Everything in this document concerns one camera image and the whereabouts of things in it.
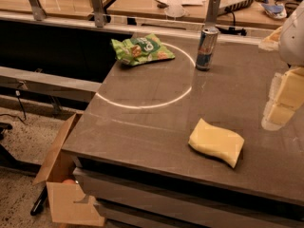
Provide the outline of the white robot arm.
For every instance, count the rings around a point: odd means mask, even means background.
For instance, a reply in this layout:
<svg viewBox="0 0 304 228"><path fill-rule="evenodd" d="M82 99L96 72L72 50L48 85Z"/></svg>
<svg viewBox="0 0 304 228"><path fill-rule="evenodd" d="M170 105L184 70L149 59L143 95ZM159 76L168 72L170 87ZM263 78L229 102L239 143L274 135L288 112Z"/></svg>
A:
<svg viewBox="0 0 304 228"><path fill-rule="evenodd" d="M304 104L304 1L258 47L278 50L281 60L290 66L283 74L275 74L261 121L265 130L277 131Z"/></svg>

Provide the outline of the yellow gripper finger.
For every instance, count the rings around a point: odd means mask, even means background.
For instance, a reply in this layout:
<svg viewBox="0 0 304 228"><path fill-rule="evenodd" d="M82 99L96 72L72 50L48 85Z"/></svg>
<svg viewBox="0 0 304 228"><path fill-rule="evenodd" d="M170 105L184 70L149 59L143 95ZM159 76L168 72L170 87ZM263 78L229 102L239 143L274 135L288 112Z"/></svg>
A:
<svg viewBox="0 0 304 228"><path fill-rule="evenodd" d="M260 49L267 51L278 50L278 42L280 38L280 34L282 31L282 27L274 30L269 36L265 37L258 45Z"/></svg>
<svg viewBox="0 0 304 228"><path fill-rule="evenodd" d="M276 73L269 91L261 125L265 130L283 127L304 104L304 67L294 66L284 74Z"/></svg>

